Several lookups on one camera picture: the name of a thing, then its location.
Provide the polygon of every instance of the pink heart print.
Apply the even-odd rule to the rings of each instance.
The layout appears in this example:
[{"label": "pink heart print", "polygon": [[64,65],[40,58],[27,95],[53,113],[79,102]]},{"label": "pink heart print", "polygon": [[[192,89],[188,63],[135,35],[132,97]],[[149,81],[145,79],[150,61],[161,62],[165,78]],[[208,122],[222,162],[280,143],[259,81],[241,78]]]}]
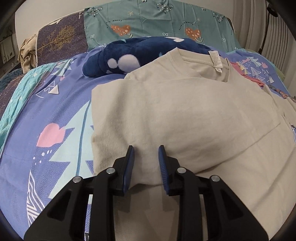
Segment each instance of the pink heart print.
[{"label": "pink heart print", "polygon": [[267,64],[266,63],[263,63],[263,62],[262,62],[262,67],[265,68],[265,69],[268,68]]},{"label": "pink heart print", "polygon": [[63,127],[60,129],[56,123],[48,124],[41,132],[36,146],[51,147],[54,144],[61,143],[64,139],[65,131]]}]

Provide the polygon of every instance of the tree print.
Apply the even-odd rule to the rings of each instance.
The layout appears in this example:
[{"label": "tree print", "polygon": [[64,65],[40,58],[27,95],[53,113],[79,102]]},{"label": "tree print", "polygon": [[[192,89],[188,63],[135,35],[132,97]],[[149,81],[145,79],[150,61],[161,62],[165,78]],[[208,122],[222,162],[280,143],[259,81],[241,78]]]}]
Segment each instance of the tree print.
[{"label": "tree print", "polygon": [[73,128],[72,132],[49,160],[70,162],[53,187],[49,198],[53,198],[74,176],[82,176],[83,178],[92,176],[92,172],[87,165],[87,161],[93,160],[91,149],[93,129],[90,101],[81,107],[64,127],[64,129],[70,128]]},{"label": "tree print", "polygon": [[47,37],[47,42],[42,43],[42,47],[37,51],[43,51],[43,48],[48,47],[49,51],[60,50],[65,44],[71,43],[74,38],[75,29],[73,26],[62,27],[56,35],[56,30],[51,32]]}]

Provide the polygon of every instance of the teal blanket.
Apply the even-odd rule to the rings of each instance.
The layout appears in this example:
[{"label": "teal blanket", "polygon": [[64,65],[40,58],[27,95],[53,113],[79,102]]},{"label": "teal blanket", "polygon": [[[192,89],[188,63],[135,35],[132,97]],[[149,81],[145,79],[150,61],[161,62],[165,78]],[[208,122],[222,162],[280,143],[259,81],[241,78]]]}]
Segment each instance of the teal blanket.
[{"label": "teal blanket", "polygon": [[42,77],[55,66],[55,63],[41,65],[30,70],[20,81],[15,89],[2,119],[0,120],[0,153],[2,153],[6,138],[30,94],[38,85]]},{"label": "teal blanket", "polygon": [[122,0],[87,8],[84,28],[89,50],[148,36],[191,38],[224,52],[241,48],[224,15],[174,0]]}]

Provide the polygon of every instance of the black cable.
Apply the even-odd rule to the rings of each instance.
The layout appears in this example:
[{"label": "black cable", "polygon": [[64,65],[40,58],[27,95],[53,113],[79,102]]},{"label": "black cable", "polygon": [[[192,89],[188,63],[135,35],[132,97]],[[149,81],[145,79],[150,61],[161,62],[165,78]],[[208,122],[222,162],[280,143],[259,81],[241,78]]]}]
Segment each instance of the black cable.
[{"label": "black cable", "polygon": [[268,16],[267,16],[267,22],[266,22],[266,29],[265,29],[265,35],[264,35],[264,39],[263,39],[263,43],[261,45],[261,48],[259,49],[258,53],[261,54],[264,44],[265,44],[265,40],[266,40],[266,36],[267,36],[267,30],[268,30],[268,25],[269,25],[269,15],[270,13],[268,12]]}]

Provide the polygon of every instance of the pink cloth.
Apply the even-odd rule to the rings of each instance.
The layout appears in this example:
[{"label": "pink cloth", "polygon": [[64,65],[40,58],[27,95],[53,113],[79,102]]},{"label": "pink cloth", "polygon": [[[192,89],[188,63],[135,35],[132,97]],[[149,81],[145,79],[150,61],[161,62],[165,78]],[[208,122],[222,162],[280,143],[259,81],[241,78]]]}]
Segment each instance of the pink cloth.
[{"label": "pink cloth", "polygon": [[245,78],[247,78],[247,79],[249,79],[249,80],[251,80],[251,81],[257,83],[260,87],[263,87],[263,86],[265,85],[265,84],[264,84],[263,82],[261,82],[260,80],[255,79],[255,78],[253,78],[253,77],[250,77],[250,76],[246,75],[246,74],[241,70],[241,68],[239,67],[239,65],[238,65],[237,63],[233,63],[233,62],[231,62],[231,64],[232,64],[232,66],[235,68],[235,70],[236,70],[237,72],[239,72],[239,74],[242,75],[243,77],[245,77]]}]

